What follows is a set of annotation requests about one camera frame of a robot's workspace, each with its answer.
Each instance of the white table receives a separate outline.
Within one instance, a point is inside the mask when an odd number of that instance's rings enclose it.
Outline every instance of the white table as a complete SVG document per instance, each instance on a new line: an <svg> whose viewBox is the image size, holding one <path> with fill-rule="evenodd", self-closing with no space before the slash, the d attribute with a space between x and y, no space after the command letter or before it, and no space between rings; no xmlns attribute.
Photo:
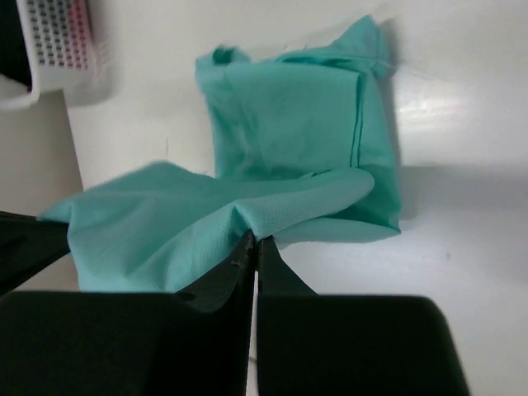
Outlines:
<svg viewBox="0 0 528 396"><path fill-rule="evenodd" d="M403 233L361 245L300 243L283 257L319 292L433 298L473 394L526 395L528 2L92 3L96 35L110 49L105 89L68 95L85 187L160 158L211 173L196 56L221 42L284 42L373 11L403 65L383 89L389 105L394 98Z"/></svg>

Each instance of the basket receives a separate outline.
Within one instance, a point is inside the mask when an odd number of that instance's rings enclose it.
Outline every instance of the basket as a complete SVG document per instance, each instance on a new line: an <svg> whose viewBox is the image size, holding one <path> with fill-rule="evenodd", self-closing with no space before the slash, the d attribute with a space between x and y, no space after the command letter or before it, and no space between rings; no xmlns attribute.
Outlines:
<svg viewBox="0 0 528 396"><path fill-rule="evenodd" d="M31 83L2 76L0 110L28 107L42 92L89 82L95 59L85 0L16 0L16 6Z"/></svg>

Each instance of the folded cloth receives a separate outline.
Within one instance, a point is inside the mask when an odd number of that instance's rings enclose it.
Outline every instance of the folded cloth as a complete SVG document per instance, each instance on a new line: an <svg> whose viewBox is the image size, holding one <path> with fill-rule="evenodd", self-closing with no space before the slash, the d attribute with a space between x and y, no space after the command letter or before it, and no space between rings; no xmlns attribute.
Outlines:
<svg viewBox="0 0 528 396"><path fill-rule="evenodd" d="M258 63L240 49L220 47L196 60L196 81L213 126L217 177L284 180L357 167L375 179L373 191L327 216L335 220L328 227L338 227L332 235L318 226L304 237L354 239L349 235L357 224L343 220L398 231L398 179L376 81L388 72L388 61L370 16L326 47Z"/></svg>
<svg viewBox="0 0 528 396"><path fill-rule="evenodd" d="M247 229L278 243L398 233L394 156L376 79L388 51L369 18L328 47L252 63L218 48L196 61L218 179L156 163L68 198L83 290L174 292Z"/></svg>
<svg viewBox="0 0 528 396"><path fill-rule="evenodd" d="M82 290L174 292L224 259L247 229L259 239L292 225L303 233L305 220L343 210L373 185L353 168L230 181L155 163L59 202L40 219L69 223Z"/></svg>

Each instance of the cloth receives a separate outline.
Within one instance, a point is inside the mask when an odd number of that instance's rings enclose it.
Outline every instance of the cloth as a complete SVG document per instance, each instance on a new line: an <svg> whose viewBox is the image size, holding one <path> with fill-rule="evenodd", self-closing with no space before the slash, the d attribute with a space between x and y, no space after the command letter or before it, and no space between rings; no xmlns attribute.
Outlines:
<svg viewBox="0 0 528 396"><path fill-rule="evenodd" d="M398 233L394 157L376 79L388 50L366 17L327 47L253 63L218 48L196 61L217 179L156 163L68 198L82 290L174 292L247 229L278 243Z"/></svg>

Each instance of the laundry basket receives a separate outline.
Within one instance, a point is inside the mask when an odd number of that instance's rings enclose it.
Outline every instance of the laundry basket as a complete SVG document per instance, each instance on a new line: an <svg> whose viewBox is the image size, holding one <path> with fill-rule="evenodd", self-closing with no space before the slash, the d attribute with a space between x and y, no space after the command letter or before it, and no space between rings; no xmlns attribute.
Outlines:
<svg viewBox="0 0 528 396"><path fill-rule="evenodd" d="M0 76L0 110L90 81L95 59L85 0L16 0L16 8L30 72L27 81Z"/></svg>

